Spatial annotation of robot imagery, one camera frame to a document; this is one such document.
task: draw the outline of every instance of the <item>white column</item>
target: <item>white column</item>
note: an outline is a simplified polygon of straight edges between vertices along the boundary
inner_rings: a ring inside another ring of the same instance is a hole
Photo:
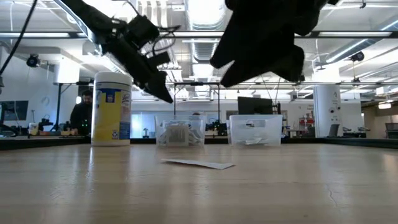
[[[340,82],[339,68],[327,65],[313,74],[314,82]],[[317,138],[327,137],[332,124],[340,124],[338,135],[343,134],[341,126],[341,96],[338,85],[318,85],[313,91],[315,133]]]

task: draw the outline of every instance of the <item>white wall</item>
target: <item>white wall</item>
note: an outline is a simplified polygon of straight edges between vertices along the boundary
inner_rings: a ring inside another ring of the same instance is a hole
[[[313,108],[313,103],[309,102],[281,102],[281,110],[287,110],[288,125],[293,127],[296,125],[299,127],[299,118],[304,117],[306,113]],[[133,111],[173,111],[173,104],[164,103],[161,101],[153,102],[140,102],[133,101],[131,108]],[[178,111],[217,111],[218,105],[216,101],[209,102],[178,102]],[[220,115],[221,121],[225,122],[227,111],[237,111],[237,102],[221,102],[220,103]],[[342,114],[342,126],[351,128],[356,131],[358,127],[363,127],[364,122],[361,116],[361,103],[360,102],[342,102],[341,103],[341,114]]]
[[[1,65],[8,57],[4,48],[0,49]],[[55,122],[57,112],[58,86],[53,84],[54,73],[43,68],[29,68],[25,61],[13,57],[4,71],[0,101],[28,100],[28,113],[26,121],[20,121],[22,127],[27,127],[33,122],[32,110],[35,114],[35,122],[38,122],[46,114],[50,116],[50,122]],[[60,123],[69,120],[70,113],[75,105],[77,86],[71,86],[62,95],[60,107]],[[6,125],[17,125],[16,121],[6,121]]]

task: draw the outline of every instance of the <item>ceiling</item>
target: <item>ceiling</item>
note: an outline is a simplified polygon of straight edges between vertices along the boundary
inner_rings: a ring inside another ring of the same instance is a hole
[[[149,19],[153,19],[152,10],[155,4],[157,10],[157,21],[160,25],[162,23],[162,18],[167,18],[167,25],[182,25],[181,30],[195,30],[195,19],[201,19],[201,12],[196,13],[197,16],[193,14],[189,9],[188,5],[193,4],[198,0],[167,0],[167,15],[162,11],[160,0],[158,1],[143,1],[138,0],[139,5],[138,10],[142,13],[144,8],[147,8],[146,15]],[[220,7],[217,4],[209,2],[217,2],[218,0],[201,0],[201,4],[196,6],[196,10],[202,10],[203,13],[217,12]],[[29,11],[29,6],[32,1],[3,1],[0,0],[0,31],[1,32],[19,32],[25,21],[25,17]],[[364,9],[360,9],[362,1],[355,0],[340,0],[337,6],[326,5],[321,11],[320,19],[315,30],[333,30],[333,31],[370,31],[370,30],[381,30],[382,27],[391,21],[398,21],[398,0],[367,0],[367,6]],[[120,7],[114,7],[115,11],[118,11]],[[217,26],[210,24],[205,26],[204,30],[223,30],[228,23],[231,15],[231,11],[223,9],[224,14],[220,19]],[[70,21],[65,12],[61,10],[52,1],[39,1],[37,8],[32,16],[30,24],[27,29],[28,32],[77,32],[78,27]],[[314,62],[321,62],[327,55],[332,55],[337,53],[339,50],[347,49],[351,45],[360,41],[361,39],[296,39],[295,44],[300,46],[305,51],[305,67],[304,74],[307,81],[312,80],[312,74],[314,70],[319,67],[314,66]],[[204,43],[192,43],[191,39],[177,39],[175,45],[169,54],[172,54],[174,58],[174,65],[178,65],[179,71],[181,71],[181,76],[175,80],[170,79],[169,81],[189,81],[189,80],[207,80],[209,82],[217,82],[220,77],[222,77],[226,68],[220,70],[213,70],[207,75],[196,74],[192,65],[197,63],[193,56],[196,52],[193,50],[206,50],[214,47],[215,44],[204,44]],[[93,55],[87,55],[93,49],[91,43],[87,40],[81,39],[70,39],[70,40],[40,40],[40,39],[24,39],[21,42],[21,48],[24,47],[36,47],[40,54],[40,57],[48,61],[49,63],[57,63],[58,57],[54,54],[47,54],[45,49],[48,47],[56,47],[62,49],[68,55],[72,55],[76,58],[77,63],[85,65],[84,67],[88,72],[84,73],[84,76],[92,76],[97,71],[107,70],[108,68],[98,65],[95,63],[96,57]],[[340,70],[340,78],[343,82],[350,82],[354,75],[362,76],[362,82],[379,82],[381,80],[386,80],[388,82],[398,81],[398,65],[395,67],[392,65],[396,63],[398,56],[398,42],[395,39],[383,39],[376,42],[369,47],[362,50],[365,54],[365,59],[362,62],[356,62],[353,64],[351,61],[342,60],[335,63]],[[264,80],[267,82],[278,82],[279,77],[267,73],[264,74]],[[260,77],[248,82],[262,82]],[[360,87],[353,86],[341,86],[342,91],[346,93],[361,93],[367,97],[374,97],[374,90],[377,85],[367,85]],[[246,94],[249,95],[256,90],[255,94],[260,94],[268,96],[266,88],[271,89],[271,93],[275,95],[276,88],[274,85],[238,85],[233,89],[247,90]],[[301,93],[311,93],[312,87],[305,86],[280,86],[282,90],[280,97],[283,94],[289,94],[293,90],[302,90]],[[185,87],[184,90],[187,92],[198,91],[197,88]],[[231,92],[224,92],[225,95],[230,95]]]

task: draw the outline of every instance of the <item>disinfecting wipes container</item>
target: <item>disinfecting wipes container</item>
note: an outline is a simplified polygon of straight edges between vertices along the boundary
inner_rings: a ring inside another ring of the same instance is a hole
[[[101,72],[95,75],[93,146],[128,146],[131,128],[131,87],[129,75]]]

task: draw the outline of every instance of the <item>person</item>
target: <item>person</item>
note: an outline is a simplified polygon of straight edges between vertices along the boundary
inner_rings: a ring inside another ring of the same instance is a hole
[[[70,124],[79,135],[91,133],[91,117],[93,113],[93,92],[86,90],[82,93],[82,101],[75,105],[70,115]]]

